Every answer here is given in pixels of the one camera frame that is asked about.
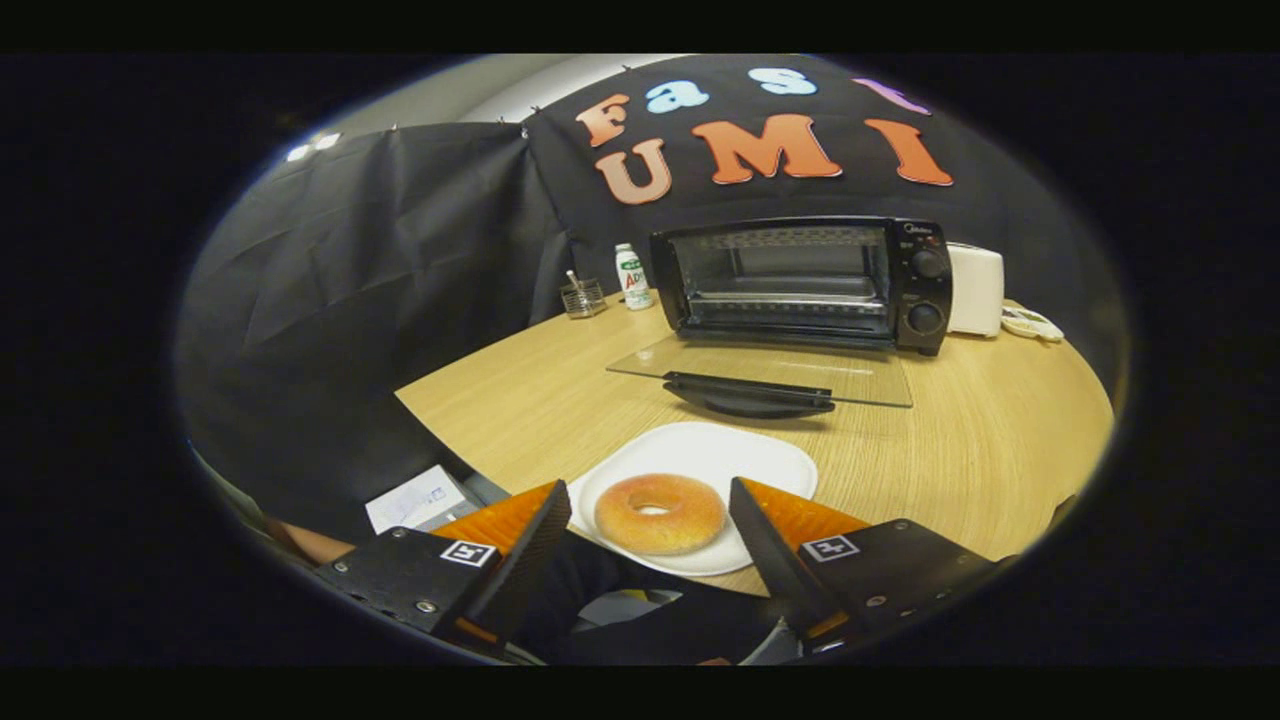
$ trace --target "glazed donut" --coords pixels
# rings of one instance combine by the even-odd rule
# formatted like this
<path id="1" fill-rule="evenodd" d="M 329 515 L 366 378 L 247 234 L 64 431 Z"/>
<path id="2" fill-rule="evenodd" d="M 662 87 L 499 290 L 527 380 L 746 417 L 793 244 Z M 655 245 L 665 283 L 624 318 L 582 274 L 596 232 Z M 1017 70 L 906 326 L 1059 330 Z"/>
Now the glazed donut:
<path id="1" fill-rule="evenodd" d="M 641 512 L 645 507 L 666 512 Z M 636 555 L 684 555 L 710 543 L 724 527 L 724 502 L 710 486 L 666 473 L 622 480 L 595 501 L 604 539 Z"/>

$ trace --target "white toaster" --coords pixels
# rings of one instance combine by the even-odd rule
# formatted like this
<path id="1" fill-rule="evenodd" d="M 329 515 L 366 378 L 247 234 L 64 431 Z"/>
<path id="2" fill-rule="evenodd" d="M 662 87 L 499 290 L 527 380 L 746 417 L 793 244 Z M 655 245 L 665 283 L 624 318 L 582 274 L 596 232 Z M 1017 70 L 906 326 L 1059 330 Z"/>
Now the white toaster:
<path id="1" fill-rule="evenodd" d="M 947 242 L 951 256 L 948 333 L 1000 334 L 1005 305 L 1005 258 L 972 245 Z"/>

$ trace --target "white bottle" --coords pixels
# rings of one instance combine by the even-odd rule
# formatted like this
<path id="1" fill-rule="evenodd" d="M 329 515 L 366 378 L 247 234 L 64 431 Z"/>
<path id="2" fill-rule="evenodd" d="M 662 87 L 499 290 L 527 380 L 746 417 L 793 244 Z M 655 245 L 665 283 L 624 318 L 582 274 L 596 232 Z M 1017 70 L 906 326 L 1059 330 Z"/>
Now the white bottle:
<path id="1" fill-rule="evenodd" d="M 631 250 L 630 242 L 623 242 L 614 247 L 617 256 L 614 263 L 618 269 L 618 282 L 622 283 L 622 293 L 631 310 L 644 310 L 653 305 L 653 296 L 649 295 L 649 283 L 644 278 L 644 268 L 640 266 L 640 256 Z"/>

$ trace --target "toaster oven knob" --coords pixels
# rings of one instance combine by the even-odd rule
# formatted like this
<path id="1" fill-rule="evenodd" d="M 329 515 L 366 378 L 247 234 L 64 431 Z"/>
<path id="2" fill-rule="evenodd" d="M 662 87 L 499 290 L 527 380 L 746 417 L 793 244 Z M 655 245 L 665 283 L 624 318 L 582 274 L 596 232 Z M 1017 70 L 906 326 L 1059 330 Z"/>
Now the toaster oven knob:
<path id="1" fill-rule="evenodd" d="M 942 264 L 942 256 L 937 252 L 922 250 L 911 256 L 911 269 L 922 278 L 932 281 L 933 278 L 942 277 L 946 265 Z"/>
<path id="2" fill-rule="evenodd" d="M 942 313 L 932 305 L 916 305 L 906 314 L 906 322 L 913 331 L 929 334 L 942 327 Z"/>

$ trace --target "white plate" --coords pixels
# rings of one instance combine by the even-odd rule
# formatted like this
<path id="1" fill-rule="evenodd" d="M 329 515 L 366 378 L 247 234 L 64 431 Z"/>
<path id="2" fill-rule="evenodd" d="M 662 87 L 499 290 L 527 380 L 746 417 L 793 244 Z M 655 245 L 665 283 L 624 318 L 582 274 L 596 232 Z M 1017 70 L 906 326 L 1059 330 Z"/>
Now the white plate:
<path id="1" fill-rule="evenodd" d="M 635 555 L 600 537 L 595 529 L 595 501 L 614 483 L 648 473 L 685 475 L 716 488 L 724 501 L 724 530 L 701 550 L 671 556 Z M 812 500 L 818 489 L 818 466 L 788 442 L 712 423 L 672 423 L 635 438 L 570 483 L 573 509 L 570 524 L 599 544 L 654 570 L 685 577 L 732 573 L 751 564 L 742 537 L 727 518 L 730 482 L 735 475 L 805 500 Z"/>

